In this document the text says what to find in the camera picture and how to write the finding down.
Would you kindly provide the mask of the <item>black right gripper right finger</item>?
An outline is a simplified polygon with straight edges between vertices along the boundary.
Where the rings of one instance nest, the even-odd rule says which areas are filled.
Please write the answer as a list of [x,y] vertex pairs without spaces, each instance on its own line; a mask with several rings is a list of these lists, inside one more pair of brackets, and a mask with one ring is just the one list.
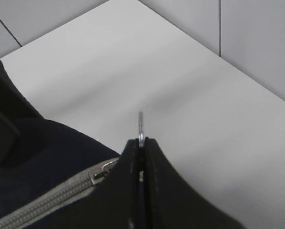
[[243,227],[196,192],[174,169],[155,139],[145,139],[141,155],[147,229]]

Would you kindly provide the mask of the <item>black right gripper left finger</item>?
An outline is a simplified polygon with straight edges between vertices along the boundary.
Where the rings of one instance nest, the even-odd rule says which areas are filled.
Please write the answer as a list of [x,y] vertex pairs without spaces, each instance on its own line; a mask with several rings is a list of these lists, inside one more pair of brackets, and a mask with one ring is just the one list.
[[71,229],[140,229],[138,141],[129,140],[105,180],[73,208]]

